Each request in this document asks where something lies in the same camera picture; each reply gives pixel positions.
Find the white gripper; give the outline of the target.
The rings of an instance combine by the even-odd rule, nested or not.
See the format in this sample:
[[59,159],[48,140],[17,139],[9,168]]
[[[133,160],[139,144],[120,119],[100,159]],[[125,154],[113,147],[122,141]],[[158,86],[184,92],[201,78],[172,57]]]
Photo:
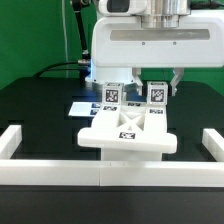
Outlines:
[[[92,36],[98,67],[174,68],[171,95],[183,68],[224,66],[224,10],[191,10],[189,0],[99,0]],[[142,95],[141,69],[133,68]]]

